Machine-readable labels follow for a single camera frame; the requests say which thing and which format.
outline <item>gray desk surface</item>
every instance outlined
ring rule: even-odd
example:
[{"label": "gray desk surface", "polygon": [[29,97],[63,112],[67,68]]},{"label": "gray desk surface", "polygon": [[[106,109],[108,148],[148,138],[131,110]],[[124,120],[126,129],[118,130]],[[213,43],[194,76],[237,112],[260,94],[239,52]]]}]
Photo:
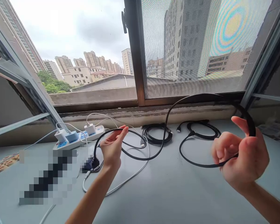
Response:
[{"label": "gray desk surface", "polygon": [[[211,124],[222,132],[229,131],[243,137],[243,133],[231,121],[212,121]],[[181,133],[176,132],[177,125],[170,125],[174,132],[172,142],[166,145],[160,155],[149,161],[146,168],[121,189],[106,197],[100,207],[94,223],[265,223],[265,219],[227,182],[218,168],[206,169],[193,166],[182,159],[179,144],[188,134],[185,126]],[[194,127],[196,131],[211,134],[204,127]],[[155,137],[161,136],[156,130]],[[129,133],[126,142],[139,142],[137,136]],[[258,183],[267,191],[280,199],[280,143],[265,137],[270,155],[270,164]],[[212,158],[210,147],[212,141],[191,139],[184,146],[185,155],[193,161],[210,164]],[[29,151],[48,154],[53,143],[38,144]],[[21,147],[8,148],[7,154],[18,151]],[[79,148],[82,155],[86,148]],[[150,146],[151,155],[159,149]],[[143,156],[134,149],[131,153]],[[39,176],[39,170],[47,169],[46,156],[44,162],[32,159],[27,164],[17,163],[0,173],[0,217],[6,223],[39,223],[51,206],[23,205],[19,206],[19,192],[27,190],[33,183],[33,177]],[[111,189],[135,173],[143,161],[136,161],[121,154],[122,165]],[[91,174],[85,187],[89,187],[97,174]],[[80,174],[72,190],[67,192],[62,204],[55,206],[45,223],[64,223],[84,195]]]}]

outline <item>power outlet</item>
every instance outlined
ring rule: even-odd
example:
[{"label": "power outlet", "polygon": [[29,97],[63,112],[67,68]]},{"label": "power outlet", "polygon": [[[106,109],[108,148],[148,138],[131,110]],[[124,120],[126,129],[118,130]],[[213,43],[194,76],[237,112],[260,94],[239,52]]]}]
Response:
[{"label": "power outlet", "polygon": [[[103,133],[105,132],[105,128],[103,125],[97,126],[96,127],[96,132],[88,135],[86,131],[84,131],[83,133],[86,135],[86,139],[87,141],[94,141],[96,139],[98,139]],[[53,147],[53,150],[71,150],[74,148],[77,148],[81,145],[86,144],[86,142],[82,142],[81,140],[85,141],[85,136],[84,134],[82,134],[81,132],[79,133],[79,138],[75,141],[69,142],[69,141],[65,141],[65,142],[56,142],[56,144]]]}]

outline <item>window handle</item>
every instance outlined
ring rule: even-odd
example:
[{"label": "window handle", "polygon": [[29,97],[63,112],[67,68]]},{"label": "window handle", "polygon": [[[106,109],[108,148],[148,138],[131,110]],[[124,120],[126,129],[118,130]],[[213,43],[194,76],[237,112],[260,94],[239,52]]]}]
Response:
[{"label": "window handle", "polygon": [[124,11],[121,11],[121,20],[122,20],[122,25],[124,27],[124,33],[127,33],[128,26],[126,25],[125,17],[126,17],[126,12],[125,12],[125,8],[124,8]]}]

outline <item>green foliage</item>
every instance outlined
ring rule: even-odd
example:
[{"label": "green foliage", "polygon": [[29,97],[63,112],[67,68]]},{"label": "green foliage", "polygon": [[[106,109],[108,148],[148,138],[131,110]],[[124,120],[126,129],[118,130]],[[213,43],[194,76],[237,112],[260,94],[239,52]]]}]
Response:
[{"label": "green foliage", "polygon": [[72,89],[68,83],[53,79],[47,71],[38,72],[38,76],[46,88],[47,93],[65,93]]}]

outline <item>high-rise building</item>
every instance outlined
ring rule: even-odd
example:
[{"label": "high-rise building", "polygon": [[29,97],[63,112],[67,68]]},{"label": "high-rise building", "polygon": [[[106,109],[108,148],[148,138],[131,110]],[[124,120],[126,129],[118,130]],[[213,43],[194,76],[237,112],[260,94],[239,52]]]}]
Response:
[{"label": "high-rise building", "polygon": [[99,57],[100,66],[103,66],[107,69],[107,63],[104,56]]},{"label": "high-rise building", "polygon": [[2,15],[12,34],[15,36],[34,71],[37,73],[39,71],[46,70],[46,67],[37,49],[32,43],[31,38],[29,37],[26,29],[24,28],[9,0],[0,0],[0,14]]},{"label": "high-rise building", "polygon": [[205,75],[221,0],[173,0],[164,17],[164,74],[177,81]]},{"label": "high-rise building", "polygon": [[84,51],[84,56],[86,59],[86,65],[88,67],[100,66],[100,63],[99,63],[98,58],[94,51],[91,51],[91,52]]},{"label": "high-rise building", "polygon": [[121,52],[122,61],[124,63],[125,73],[128,75],[134,75],[133,61],[131,55],[131,49],[127,48]]},{"label": "high-rise building", "polygon": [[114,72],[118,72],[118,73],[121,73],[121,74],[123,73],[123,72],[122,72],[122,68],[121,68],[120,65],[117,64],[116,62],[114,62],[113,68],[114,68]]},{"label": "high-rise building", "polygon": [[44,65],[46,66],[48,72],[54,79],[63,81],[63,78],[57,68],[57,65],[53,61],[44,60]]},{"label": "high-rise building", "polygon": [[110,59],[106,61],[106,64],[107,64],[108,71],[114,71],[113,64]]},{"label": "high-rise building", "polygon": [[86,63],[83,60],[83,58],[74,58],[74,63],[76,66],[86,66]]},{"label": "high-rise building", "polygon": [[68,73],[68,68],[72,67],[72,61],[65,55],[62,57],[55,57],[57,65],[59,66],[61,73]]}]

